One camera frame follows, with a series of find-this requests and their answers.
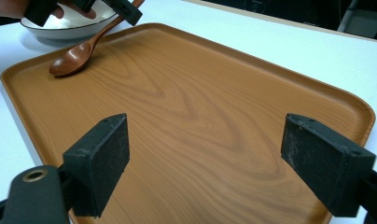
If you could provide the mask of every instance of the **white bowl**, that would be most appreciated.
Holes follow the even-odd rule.
[[[41,27],[23,18],[21,25],[34,35],[47,39],[74,39],[96,34],[117,17],[116,12],[100,0],[95,1],[92,6],[96,12],[96,18],[93,20],[81,16],[69,7],[60,6],[64,11],[62,19],[51,15],[46,24]]]

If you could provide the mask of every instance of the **spoon handle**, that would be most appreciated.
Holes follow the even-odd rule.
[[[145,0],[133,0],[133,6],[134,7],[140,7]],[[115,26],[117,26],[119,23],[124,21],[124,17],[122,16],[117,16],[114,20],[112,20],[110,23],[107,24],[100,32],[98,32],[96,35],[94,35],[90,40],[89,43],[92,44],[93,46],[98,43],[98,40],[100,37],[102,37],[104,34],[106,34],[108,31],[113,29]]]

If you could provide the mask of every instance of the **brown tray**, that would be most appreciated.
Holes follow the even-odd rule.
[[[54,78],[65,51],[2,80],[45,164],[61,165],[99,120],[128,114],[130,163],[103,216],[79,223],[328,223],[280,158],[286,113],[362,146],[375,121],[346,91],[162,24],[104,37],[83,72]]]

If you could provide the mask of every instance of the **white table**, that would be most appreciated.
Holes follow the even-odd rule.
[[[377,116],[377,41],[198,0],[147,0],[141,10],[139,24],[161,22],[350,91]],[[127,27],[124,22],[112,32]],[[0,26],[0,75],[15,63],[76,42],[40,39],[17,23]],[[377,120],[366,148],[377,155]],[[40,164],[0,81],[0,201],[15,175]],[[330,223],[363,223],[365,214],[361,208],[357,218],[333,218]]]

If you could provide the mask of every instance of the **black object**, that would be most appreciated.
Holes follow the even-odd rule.
[[[38,166],[17,175],[0,221],[67,223],[76,216],[100,217],[130,159],[125,114],[103,119],[63,153],[60,168]]]
[[[142,17],[142,12],[128,0],[103,0],[130,24],[135,25]],[[73,4],[83,11],[90,11],[95,0],[73,0]]]
[[[57,7],[57,0],[31,0],[23,16],[38,26],[44,26]]]
[[[355,217],[362,205],[377,223],[375,155],[326,125],[287,114],[282,158],[335,217]]]

